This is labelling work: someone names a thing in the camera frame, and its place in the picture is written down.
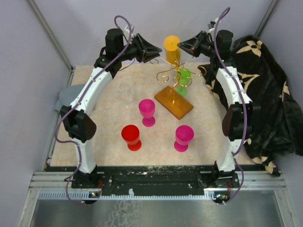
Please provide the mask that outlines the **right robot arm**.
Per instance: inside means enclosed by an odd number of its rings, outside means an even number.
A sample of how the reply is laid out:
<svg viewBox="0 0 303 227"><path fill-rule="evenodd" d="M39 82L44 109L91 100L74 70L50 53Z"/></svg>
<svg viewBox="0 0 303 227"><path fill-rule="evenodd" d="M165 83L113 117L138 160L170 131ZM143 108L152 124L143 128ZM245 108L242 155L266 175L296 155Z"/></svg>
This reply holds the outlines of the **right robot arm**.
<svg viewBox="0 0 303 227"><path fill-rule="evenodd" d="M221 85L227 101L227 112L222 121L222 131L227 138L222 155L215 161L208 182L200 180L202 187L238 187L235 173L236 158L242 150L245 139L253 130L260 106L253 104L237 75L231 56L233 33L220 30L212 35L201 31L195 37L178 43L178 47L193 57L203 54L210 58L210 69Z"/></svg>

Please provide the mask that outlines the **green plastic wine glass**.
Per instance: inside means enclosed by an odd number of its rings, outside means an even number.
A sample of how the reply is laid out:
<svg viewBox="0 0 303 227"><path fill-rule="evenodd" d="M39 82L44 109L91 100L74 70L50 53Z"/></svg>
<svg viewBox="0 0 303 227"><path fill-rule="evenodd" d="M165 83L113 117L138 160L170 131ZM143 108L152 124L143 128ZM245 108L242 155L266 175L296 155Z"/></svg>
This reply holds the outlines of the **green plastic wine glass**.
<svg viewBox="0 0 303 227"><path fill-rule="evenodd" d="M180 71L181 78L177 84L177 88L175 91L180 94L182 97L185 97L187 95L187 86L191 83L191 72L189 69L184 68Z"/></svg>

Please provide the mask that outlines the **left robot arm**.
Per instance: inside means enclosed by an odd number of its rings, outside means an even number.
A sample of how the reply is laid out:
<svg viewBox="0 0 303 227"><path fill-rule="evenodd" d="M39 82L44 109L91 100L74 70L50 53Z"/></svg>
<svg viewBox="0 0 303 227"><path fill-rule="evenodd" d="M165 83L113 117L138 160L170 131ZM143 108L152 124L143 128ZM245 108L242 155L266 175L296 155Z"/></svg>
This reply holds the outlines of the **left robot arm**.
<svg viewBox="0 0 303 227"><path fill-rule="evenodd" d="M124 44L124 33L119 28L107 31L105 43L84 88L70 104L60 109L64 128L77 152L78 167L72 179L89 188L98 184L97 164L92 148L97 126L90 115L102 90L119 72L123 61L135 59L146 63L159 57L162 51L140 34L129 36L127 44Z"/></svg>

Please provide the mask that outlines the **orange plastic wine glass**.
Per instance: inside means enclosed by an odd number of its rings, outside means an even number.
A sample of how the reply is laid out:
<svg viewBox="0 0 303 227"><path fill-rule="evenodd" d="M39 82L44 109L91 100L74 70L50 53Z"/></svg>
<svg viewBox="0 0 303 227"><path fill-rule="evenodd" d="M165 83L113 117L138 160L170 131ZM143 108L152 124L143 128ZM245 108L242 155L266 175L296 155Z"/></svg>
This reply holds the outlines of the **orange plastic wine glass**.
<svg viewBox="0 0 303 227"><path fill-rule="evenodd" d="M166 61L175 64L180 61L180 49L178 47L178 43L180 39L175 35L169 35L164 39L164 49L166 52Z"/></svg>

